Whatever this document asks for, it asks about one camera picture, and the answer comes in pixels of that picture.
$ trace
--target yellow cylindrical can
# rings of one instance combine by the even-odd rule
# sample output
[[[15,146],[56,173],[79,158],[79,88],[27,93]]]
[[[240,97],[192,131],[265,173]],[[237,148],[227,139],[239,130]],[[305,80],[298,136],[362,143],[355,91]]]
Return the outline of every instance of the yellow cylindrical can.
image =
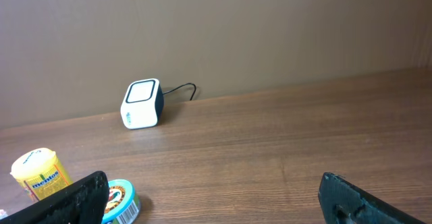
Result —
[[[27,152],[12,164],[11,175],[37,202],[72,184],[55,151],[39,148]]]

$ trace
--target black object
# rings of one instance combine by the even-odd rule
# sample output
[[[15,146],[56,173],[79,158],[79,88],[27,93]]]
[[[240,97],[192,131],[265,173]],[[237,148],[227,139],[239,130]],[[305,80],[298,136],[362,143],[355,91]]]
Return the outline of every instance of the black object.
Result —
[[[175,91],[175,90],[177,90],[177,89],[179,89],[179,88],[181,88],[181,87],[183,87],[183,86],[187,86],[187,85],[192,85],[192,86],[194,86],[194,92],[192,93],[192,96],[190,97],[190,100],[189,100],[189,101],[191,101],[191,100],[194,98],[194,95],[195,95],[195,92],[196,92],[196,86],[195,86],[195,84],[193,84],[193,83],[191,83],[191,82],[188,82],[188,83],[183,84],[183,85],[181,85],[181,86],[178,86],[178,87],[176,87],[176,88],[174,88],[174,89],[172,89],[172,90],[169,90],[169,91],[167,91],[167,92],[164,92],[163,95],[165,95],[165,94],[167,94],[167,93],[170,93],[170,92],[173,92],[173,91]]]
[[[6,223],[101,223],[108,202],[107,176],[97,171],[45,199],[0,220]]]
[[[326,223],[423,223],[332,173],[323,174],[318,199]]]

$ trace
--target teal round container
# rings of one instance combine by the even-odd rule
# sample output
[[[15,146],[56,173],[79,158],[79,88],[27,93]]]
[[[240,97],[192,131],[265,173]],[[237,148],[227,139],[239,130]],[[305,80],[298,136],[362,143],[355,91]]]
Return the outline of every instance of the teal round container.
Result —
[[[124,179],[109,181],[108,186],[109,197],[102,224],[131,224],[141,209],[134,186]]]

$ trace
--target wooden tabletop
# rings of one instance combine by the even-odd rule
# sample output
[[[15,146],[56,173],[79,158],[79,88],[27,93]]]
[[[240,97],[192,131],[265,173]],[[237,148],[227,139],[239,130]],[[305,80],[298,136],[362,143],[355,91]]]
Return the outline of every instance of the wooden tabletop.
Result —
[[[323,223],[321,176],[432,222],[432,73],[374,74],[166,106],[157,127],[119,112],[0,131],[0,208],[31,204],[9,174],[22,154],[57,152],[72,179],[130,180],[137,223]]]

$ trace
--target cord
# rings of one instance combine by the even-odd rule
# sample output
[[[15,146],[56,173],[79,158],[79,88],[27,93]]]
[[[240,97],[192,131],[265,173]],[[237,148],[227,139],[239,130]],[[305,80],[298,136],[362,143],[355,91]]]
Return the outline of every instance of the cord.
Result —
[[[163,92],[162,93],[162,95],[165,95],[165,94],[168,94],[168,93],[170,93],[170,92],[173,92],[173,91],[175,91],[175,90],[177,90],[177,89],[179,89],[179,88],[181,88],[181,87],[183,87],[183,86],[187,86],[187,85],[192,85],[192,86],[194,86],[194,92],[192,93],[192,96],[190,97],[190,101],[194,98],[194,95],[195,95],[195,92],[196,92],[196,86],[195,86],[195,84],[193,84],[193,83],[186,83],[186,84],[183,84],[183,85],[181,85],[181,86],[178,86],[178,87],[176,87],[176,88],[174,88],[174,89],[172,89],[172,90],[169,90],[169,91],[167,91],[167,92]]]

